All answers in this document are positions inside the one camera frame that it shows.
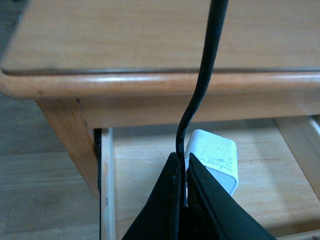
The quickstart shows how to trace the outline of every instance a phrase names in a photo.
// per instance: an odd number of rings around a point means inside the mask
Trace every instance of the wooden tabletop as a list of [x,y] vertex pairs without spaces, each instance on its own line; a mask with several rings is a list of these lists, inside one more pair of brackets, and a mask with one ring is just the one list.
[[[209,0],[31,0],[8,75],[187,72],[201,62]],[[230,0],[216,69],[320,68],[320,2]]]

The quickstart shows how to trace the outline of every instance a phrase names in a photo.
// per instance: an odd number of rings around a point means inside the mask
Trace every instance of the power cord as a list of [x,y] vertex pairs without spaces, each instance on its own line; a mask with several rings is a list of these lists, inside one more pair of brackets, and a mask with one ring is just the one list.
[[185,165],[185,135],[193,116],[198,110],[207,91],[213,71],[219,39],[227,11],[228,0],[211,0],[208,22],[205,33],[202,60],[193,96],[179,123],[175,137],[175,151],[181,168],[181,198],[187,205],[186,165]]

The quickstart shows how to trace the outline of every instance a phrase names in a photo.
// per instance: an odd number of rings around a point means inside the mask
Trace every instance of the lower shelf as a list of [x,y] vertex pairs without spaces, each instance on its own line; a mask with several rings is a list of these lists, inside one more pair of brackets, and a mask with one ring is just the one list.
[[[175,151],[176,128],[153,125],[102,131],[101,239],[121,239],[141,211]],[[320,201],[273,119],[195,123],[188,133],[194,129],[236,143],[239,186],[233,198],[272,235],[320,229]],[[312,240],[312,236],[279,239]]]

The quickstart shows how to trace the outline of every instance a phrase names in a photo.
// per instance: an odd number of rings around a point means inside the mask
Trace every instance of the table leg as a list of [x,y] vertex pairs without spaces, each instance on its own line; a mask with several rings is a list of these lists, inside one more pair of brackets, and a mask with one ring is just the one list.
[[41,99],[35,102],[60,138],[92,193],[99,197],[98,160],[78,100]]

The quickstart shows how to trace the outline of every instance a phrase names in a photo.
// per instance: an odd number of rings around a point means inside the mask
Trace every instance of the white plastic block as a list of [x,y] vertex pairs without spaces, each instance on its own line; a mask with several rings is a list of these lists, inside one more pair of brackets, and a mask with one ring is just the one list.
[[232,196],[239,184],[238,158],[235,142],[203,131],[194,130],[185,150],[185,169],[193,153],[212,176]]

